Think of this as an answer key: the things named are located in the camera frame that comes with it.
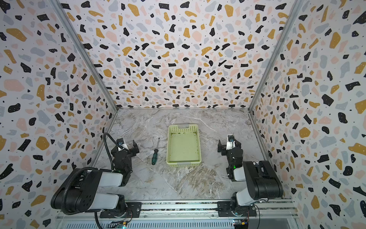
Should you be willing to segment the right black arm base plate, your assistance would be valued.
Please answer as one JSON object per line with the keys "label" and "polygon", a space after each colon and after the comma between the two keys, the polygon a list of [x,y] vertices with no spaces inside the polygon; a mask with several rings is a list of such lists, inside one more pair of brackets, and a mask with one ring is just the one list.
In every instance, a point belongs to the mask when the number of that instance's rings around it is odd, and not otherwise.
{"label": "right black arm base plate", "polygon": [[219,217],[256,217],[257,212],[252,206],[237,206],[230,201],[218,201],[217,212]]}

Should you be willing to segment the green black screwdriver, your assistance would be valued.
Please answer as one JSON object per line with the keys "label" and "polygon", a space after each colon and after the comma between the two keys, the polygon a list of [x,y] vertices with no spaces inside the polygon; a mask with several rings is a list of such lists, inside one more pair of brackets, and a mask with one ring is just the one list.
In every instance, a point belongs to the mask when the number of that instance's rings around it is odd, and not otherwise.
{"label": "green black screwdriver", "polygon": [[157,143],[156,143],[156,147],[155,147],[154,152],[153,152],[152,161],[151,161],[151,164],[152,165],[155,165],[156,162],[157,162],[157,159],[158,159],[158,152],[159,152],[158,146],[159,146],[159,142],[160,142],[160,138],[158,138]]}

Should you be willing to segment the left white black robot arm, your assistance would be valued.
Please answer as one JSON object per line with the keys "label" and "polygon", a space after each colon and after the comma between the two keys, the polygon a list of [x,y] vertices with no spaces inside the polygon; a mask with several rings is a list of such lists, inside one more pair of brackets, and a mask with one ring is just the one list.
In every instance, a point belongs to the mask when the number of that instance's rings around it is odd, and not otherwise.
{"label": "left white black robot arm", "polygon": [[120,217],[127,212],[124,195],[99,193],[100,188],[124,187],[132,174],[132,158],[138,154],[135,141],[132,148],[120,138],[110,155],[114,169],[85,167],[74,169],[51,199],[51,207],[65,215],[106,211]]}

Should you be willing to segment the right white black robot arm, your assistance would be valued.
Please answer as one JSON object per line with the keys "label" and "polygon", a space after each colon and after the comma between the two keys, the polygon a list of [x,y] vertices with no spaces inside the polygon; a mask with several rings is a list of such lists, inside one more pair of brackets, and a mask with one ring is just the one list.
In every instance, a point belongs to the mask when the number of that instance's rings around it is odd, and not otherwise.
{"label": "right white black robot arm", "polygon": [[282,184],[267,160],[245,161],[241,143],[233,135],[227,137],[225,145],[218,142],[217,152],[228,162],[226,173],[232,182],[245,182],[246,187],[235,192],[230,199],[230,210],[234,215],[249,213],[249,207],[260,201],[281,198]]}

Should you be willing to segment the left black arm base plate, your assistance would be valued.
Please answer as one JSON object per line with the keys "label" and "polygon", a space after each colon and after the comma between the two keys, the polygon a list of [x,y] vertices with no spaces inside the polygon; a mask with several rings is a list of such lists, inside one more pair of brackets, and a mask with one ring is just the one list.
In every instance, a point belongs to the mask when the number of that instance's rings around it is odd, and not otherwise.
{"label": "left black arm base plate", "polygon": [[99,215],[102,219],[131,219],[139,218],[142,202],[127,202],[119,209],[105,210]]}

